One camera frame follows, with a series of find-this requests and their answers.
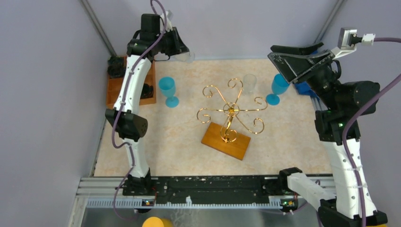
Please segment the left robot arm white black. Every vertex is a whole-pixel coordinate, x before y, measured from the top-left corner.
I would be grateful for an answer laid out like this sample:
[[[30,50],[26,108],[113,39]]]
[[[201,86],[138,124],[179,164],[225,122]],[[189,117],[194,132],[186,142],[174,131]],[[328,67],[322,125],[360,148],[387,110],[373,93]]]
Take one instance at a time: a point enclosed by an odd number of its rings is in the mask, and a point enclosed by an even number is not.
[[[139,102],[145,78],[151,69],[154,58],[161,53],[183,62],[193,60],[193,54],[184,44],[176,27],[171,23],[171,11],[159,14],[143,14],[140,30],[127,44],[126,70],[121,90],[111,109],[105,116],[122,139],[126,147],[131,168],[124,189],[151,189],[150,168],[145,157],[142,137],[148,129],[148,121],[140,117]]]

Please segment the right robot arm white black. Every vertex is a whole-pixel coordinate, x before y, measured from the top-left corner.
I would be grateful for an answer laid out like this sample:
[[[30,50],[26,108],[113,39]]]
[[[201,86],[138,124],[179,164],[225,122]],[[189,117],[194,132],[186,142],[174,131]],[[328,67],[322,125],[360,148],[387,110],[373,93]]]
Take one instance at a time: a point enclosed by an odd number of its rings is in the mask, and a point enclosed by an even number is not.
[[[320,52],[323,45],[274,45],[268,58],[287,83],[305,82],[326,106],[315,112],[315,128],[332,169],[335,193],[327,192],[297,168],[280,171],[285,189],[312,205],[325,227],[377,227],[388,223],[375,206],[360,156],[361,133],[357,118],[376,111],[380,85],[372,81],[341,83],[339,58],[353,53],[361,38]]]

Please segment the clear wine glass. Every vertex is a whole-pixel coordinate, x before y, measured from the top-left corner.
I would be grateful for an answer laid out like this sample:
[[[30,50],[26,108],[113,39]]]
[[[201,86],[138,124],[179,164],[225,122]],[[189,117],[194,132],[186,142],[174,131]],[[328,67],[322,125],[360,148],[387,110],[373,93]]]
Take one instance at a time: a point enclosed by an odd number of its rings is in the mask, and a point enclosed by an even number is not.
[[[257,78],[253,74],[246,74],[243,78],[243,93],[250,94],[254,91],[257,83]]]
[[[185,62],[185,63],[192,63],[195,59],[194,52],[184,52],[181,54],[174,55],[173,58],[177,61]]]

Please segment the blue wine glass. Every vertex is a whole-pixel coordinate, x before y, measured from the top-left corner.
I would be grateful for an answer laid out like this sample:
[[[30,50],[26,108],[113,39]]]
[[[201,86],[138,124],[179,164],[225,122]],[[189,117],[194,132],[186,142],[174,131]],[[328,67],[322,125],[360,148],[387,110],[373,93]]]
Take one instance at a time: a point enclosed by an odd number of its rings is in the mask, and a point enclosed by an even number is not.
[[[271,90],[272,93],[266,96],[267,103],[269,105],[278,105],[280,103],[279,95],[282,95],[289,88],[289,83],[285,80],[285,78],[281,74],[275,75]]]
[[[169,108],[177,107],[179,105],[179,99],[175,96],[175,80],[172,77],[163,77],[159,80],[158,85],[162,95],[166,97],[166,106]]]

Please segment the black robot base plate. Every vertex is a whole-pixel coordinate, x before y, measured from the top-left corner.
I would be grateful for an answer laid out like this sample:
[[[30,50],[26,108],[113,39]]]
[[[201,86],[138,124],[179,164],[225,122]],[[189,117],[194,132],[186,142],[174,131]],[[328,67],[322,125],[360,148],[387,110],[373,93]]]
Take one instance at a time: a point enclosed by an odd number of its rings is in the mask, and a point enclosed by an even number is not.
[[[121,189],[124,196],[154,197],[157,205],[269,204],[278,197],[279,206],[291,206],[300,199],[277,175],[128,176]]]

